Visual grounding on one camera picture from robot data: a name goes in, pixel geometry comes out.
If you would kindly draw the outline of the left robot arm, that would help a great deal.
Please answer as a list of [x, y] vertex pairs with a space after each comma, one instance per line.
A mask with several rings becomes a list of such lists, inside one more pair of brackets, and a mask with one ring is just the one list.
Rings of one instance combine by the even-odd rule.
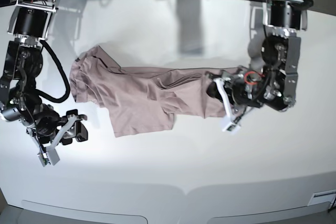
[[261, 108], [267, 105], [276, 111], [285, 111], [296, 103], [298, 63], [300, 58], [300, 30], [308, 26], [307, 10], [313, 0], [265, 0], [263, 7], [263, 32], [261, 46], [264, 65], [260, 70], [238, 67], [234, 73], [222, 71], [210, 74], [212, 82], [207, 95], [224, 101], [219, 91], [223, 89], [228, 103], [238, 108]]

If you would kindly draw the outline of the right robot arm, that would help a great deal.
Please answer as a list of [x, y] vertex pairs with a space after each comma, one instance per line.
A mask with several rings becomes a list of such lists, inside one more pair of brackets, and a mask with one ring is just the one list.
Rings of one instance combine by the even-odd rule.
[[[60, 116], [42, 99], [62, 103], [70, 95], [70, 84], [59, 59], [47, 43], [48, 28], [60, 0], [16, 0], [8, 26], [14, 40], [8, 43], [1, 76], [1, 117], [4, 121], [20, 121], [39, 147], [48, 143], [69, 145], [84, 142], [88, 131], [82, 121], [87, 117], [77, 110]], [[59, 98], [38, 90], [36, 78], [43, 67], [42, 51], [47, 50], [65, 85]]]

